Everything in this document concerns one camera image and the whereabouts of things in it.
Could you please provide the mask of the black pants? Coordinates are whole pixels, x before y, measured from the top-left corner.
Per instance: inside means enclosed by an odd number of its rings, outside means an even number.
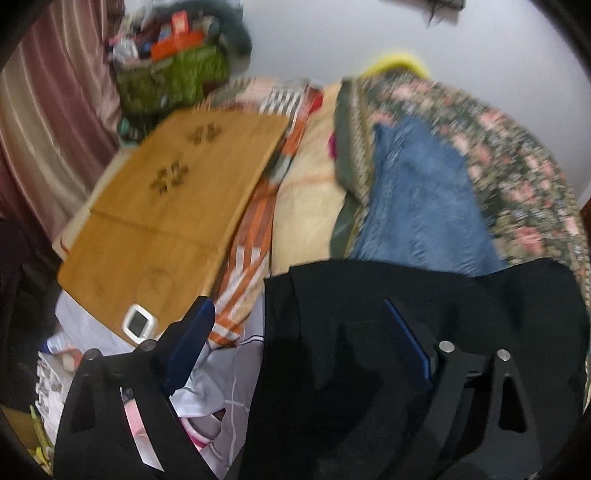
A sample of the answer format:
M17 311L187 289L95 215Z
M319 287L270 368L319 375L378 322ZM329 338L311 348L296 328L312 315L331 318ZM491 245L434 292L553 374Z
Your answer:
M263 360L243 479L382 479L423 415L385 324L399 300L441 340L516 359L551 462L583 407L590 320L571 270L541 259L470 278L370 261L301 265L264 287Z

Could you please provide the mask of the pink garment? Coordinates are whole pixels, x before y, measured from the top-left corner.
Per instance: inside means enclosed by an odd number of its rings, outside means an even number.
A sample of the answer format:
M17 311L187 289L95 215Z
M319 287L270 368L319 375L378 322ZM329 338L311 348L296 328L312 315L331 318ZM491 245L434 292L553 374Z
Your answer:
M143 463L162 471L163 468L144 428L136 402L134 400L126 402L124 404L124 410L136 448ZM179 420L193 446L197 448L197 451L204 449L221 433L221 420L215 415L192 418L184 417L179 418Z

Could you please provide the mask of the printed paper packages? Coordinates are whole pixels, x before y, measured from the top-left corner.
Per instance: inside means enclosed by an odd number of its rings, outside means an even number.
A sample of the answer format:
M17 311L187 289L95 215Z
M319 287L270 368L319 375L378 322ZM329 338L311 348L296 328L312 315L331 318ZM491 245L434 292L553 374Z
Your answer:
M81 352L63 331L45 340L37 352L34 407L51 449L55 447L68 391L80 360Z

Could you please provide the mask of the small white digital clock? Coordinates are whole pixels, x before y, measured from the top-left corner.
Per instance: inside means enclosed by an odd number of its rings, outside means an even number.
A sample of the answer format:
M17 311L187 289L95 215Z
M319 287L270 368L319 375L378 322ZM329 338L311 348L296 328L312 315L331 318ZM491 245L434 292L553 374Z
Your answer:
M129 307L121 324L124 335L136 345L153 339L156 327L156 317L139 304Z

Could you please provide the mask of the white crumpled garment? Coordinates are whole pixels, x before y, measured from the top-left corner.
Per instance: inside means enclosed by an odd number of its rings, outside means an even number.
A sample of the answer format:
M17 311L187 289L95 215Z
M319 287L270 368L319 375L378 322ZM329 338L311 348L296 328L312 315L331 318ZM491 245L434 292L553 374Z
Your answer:
M132 346L92 317L69 294L62 292L55 307L57 320L80 352L96 348L104 355L129 353ZM247 421L263 357L264 298L259 295L242 323L235 346L214 350L204 345L186 385L171 403L189 437L197 441L217 478L245 443Z

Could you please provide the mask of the wooden lap table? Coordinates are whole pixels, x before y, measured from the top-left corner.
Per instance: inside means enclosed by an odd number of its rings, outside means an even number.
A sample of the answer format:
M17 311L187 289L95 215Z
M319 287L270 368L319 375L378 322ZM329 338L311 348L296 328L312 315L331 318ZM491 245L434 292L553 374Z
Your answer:
M139 305L149 337L211 294L231 238L287 130L286 116L181 109L132 151L90 209L60 286L124 340Z

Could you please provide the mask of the folded blue jeans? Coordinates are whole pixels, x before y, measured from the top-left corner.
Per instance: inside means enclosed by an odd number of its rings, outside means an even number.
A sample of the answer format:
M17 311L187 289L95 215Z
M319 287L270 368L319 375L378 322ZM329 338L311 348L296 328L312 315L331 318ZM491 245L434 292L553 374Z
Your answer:
M464 157L417 117L374 133L370 209L349 257L468 276L504 269Z

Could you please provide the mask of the floral green bedspread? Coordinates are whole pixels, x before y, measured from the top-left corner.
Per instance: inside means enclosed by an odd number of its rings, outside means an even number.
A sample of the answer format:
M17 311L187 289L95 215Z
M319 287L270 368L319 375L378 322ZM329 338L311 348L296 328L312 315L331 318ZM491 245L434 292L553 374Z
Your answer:
M329 251L348 257L370 205L377 123L414 116L464 158L476 200L510 265L549 257L590 298L590 252L579 206L558 162L525 127L484 101L410 72L342 81L335 100L335 176L346 192Z

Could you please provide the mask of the cream orange patterned blanket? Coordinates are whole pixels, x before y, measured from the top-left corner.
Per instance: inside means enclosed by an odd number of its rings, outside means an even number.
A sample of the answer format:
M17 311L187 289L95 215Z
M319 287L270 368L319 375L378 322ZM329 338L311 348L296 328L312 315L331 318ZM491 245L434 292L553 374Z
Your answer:
M335 175L335 101L341 86L308 80L245 78L211 93L204 110L280 114L290 124L233 236L214 303L208 343L238 344L263 281L290 267L329 258L345 192Z

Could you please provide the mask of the striped maroon curtain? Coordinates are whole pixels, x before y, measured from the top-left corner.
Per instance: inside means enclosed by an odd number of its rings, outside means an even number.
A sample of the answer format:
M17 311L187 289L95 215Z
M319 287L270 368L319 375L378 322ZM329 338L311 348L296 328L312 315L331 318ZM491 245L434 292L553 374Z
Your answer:
M118 148L119 96L105 43L121 1L53 1L1 70L1 213L53 239Z

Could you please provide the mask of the green fabric storage bag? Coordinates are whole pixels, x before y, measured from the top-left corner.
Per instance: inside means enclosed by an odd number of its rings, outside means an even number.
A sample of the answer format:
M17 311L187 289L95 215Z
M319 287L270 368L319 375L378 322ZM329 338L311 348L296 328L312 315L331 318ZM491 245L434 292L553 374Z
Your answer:
M228 82L229 63L221 48L204 45L114 72L124 113L151 115L197 104Z

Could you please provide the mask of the yellow pillow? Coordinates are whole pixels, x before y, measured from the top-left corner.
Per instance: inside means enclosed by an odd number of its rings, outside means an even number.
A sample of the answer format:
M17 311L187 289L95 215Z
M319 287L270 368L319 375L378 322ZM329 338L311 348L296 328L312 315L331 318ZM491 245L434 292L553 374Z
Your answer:
M361 76L371 77L394 70L409 71L422 79L430 77L427 66L418 57L403 52L389 53L381 56L377 62L367 67Z

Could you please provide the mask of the orange box in bag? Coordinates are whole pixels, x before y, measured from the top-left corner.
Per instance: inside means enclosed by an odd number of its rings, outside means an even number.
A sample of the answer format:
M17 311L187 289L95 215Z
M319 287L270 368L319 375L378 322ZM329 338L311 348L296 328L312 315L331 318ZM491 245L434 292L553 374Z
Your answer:
M190 31L177 36L170 36L151 46L150 58L152 61L163 60L181 51L197 48L204 43L204 39L204 33L200 31Z

